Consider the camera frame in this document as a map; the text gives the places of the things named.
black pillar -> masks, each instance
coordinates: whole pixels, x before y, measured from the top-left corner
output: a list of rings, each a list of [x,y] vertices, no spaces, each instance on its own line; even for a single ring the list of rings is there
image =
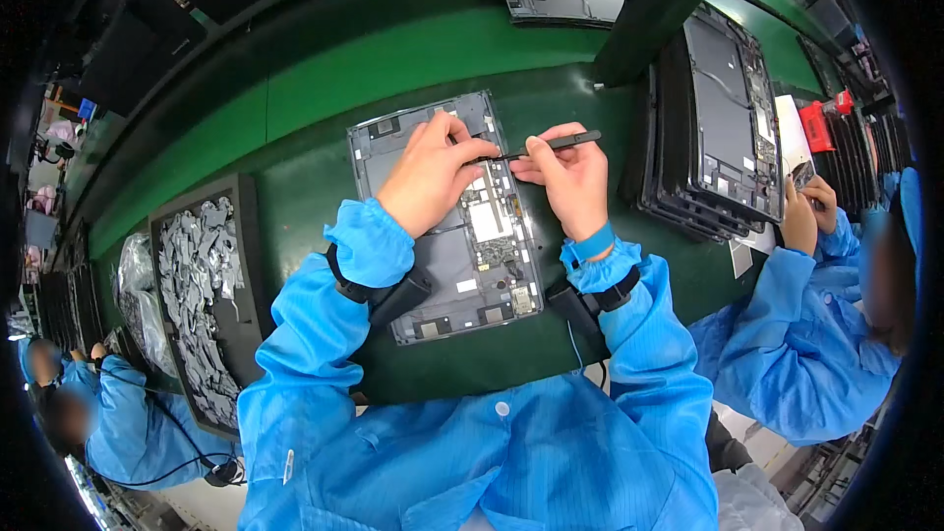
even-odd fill
[[[596,78],[608,87],[635,80],[702,0],[625,0],[596,54]]]

black tray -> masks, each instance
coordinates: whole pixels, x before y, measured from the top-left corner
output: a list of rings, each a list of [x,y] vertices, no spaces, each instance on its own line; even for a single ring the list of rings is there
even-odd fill
[[[219,325],[216,340],[223,364],[236,384],[245,388],[264,375],[263,369],[256,363],[256,349],[275,329],[269,314],[269,301],[262,295],[262,259],[259,245],[256,185],[252,177],[232,174],[182,195],[166,206],[159,207],[147,219],[151,233],[151,261],[154,264],[154,275],[159,289],[158,252],[160,227],[163,221],[173,218],[174,214],[185,209],[191,210],[195,216],[198,216],[200,204],[206,200],[216,202],[223,196],[230,198],[233,206],[233,219],[236,222],[236,248],[240,254],[242,280],[245,287],[233,291],[234,301],[239,308],[239,323],[236,322],[236,311],[232,303],[220,303],[218,297],[213,301],[211,312]],[[163,296],[158,293],[157,297],[160,315],[164,321],[164,336],[167,337],[167,343],[170,345],[174,366],[177,368],[177,379],[187,397],[187,405],[194,415],[194,420],[200,428],[238,443],[239,430],[212,422],[195,405],[190,382],[186,375],[181,376],[184,367],[177,348],[179,340],[177,327],[167,314]]]

hand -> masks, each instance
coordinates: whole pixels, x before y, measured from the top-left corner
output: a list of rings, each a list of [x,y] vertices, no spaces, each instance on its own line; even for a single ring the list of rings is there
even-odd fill
[[[96,342],[95,345],[91,348],[91,358],[92,359],[102,359],[106,357],[109,353],[108,348],[100,342]]]
[[[817,219],[813,215],[813,206],[806,197],[797,194],[792,176],[787,175],[785,183],[786,207],[784,221],[780,224],[784,246],[813,256],[817,249]]]
[[[586,240],[606,224],[606,154],[596,142],[555,152],[547,140],[583,132],[583,125],[571,122],[554,126],[541,136],[531,136],[525,142],[529,155],[510,164],[519,181],[548,188],[550,208],[560,219],[563,233],[575,242]],[[589,260],[599,260],[611,249]]]
[[[823,234],[832,234],[835,232],[835,191],[832,190],[829,183],[823,181],[823,178],[819,174],[814,175],[800,193],[805,195],[808,199],[815,199],[822,204],[822,211],[815,207],[813,208],[813,215],[817,218],[817,225],[820,226],[820,231]]]
[[[454,146],[448,136],[455,138]],[[410,237],[418,238],[439,223],[466,187],[484,173],[479,165],[463,163],[499,153],[498,146],[469,136],[466,124],[440,111],[416,127],[377,201]]]

blue wristband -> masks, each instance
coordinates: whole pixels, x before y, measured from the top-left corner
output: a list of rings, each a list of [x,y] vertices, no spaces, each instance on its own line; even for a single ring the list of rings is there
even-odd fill
[[[617,236],[613,234],[613,227],[607,221],[595,234],[582,242],[573,242],[570,238],[565,238],[561,260],[563,260],[563,257],[570,257],[567,260],[584,264],[586,259],[602,254],[616,241]]]

plastic bag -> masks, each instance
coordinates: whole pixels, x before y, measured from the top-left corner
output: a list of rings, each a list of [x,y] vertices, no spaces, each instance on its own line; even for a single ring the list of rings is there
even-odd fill
[[[132,234],[124,240],[115,285],[116,297],[119,298],[117,305],[145,359],[161,372],[177,377],[171,350],[164,336],[158,298],[152,293],[154,265],[151,263],[148,235]]]

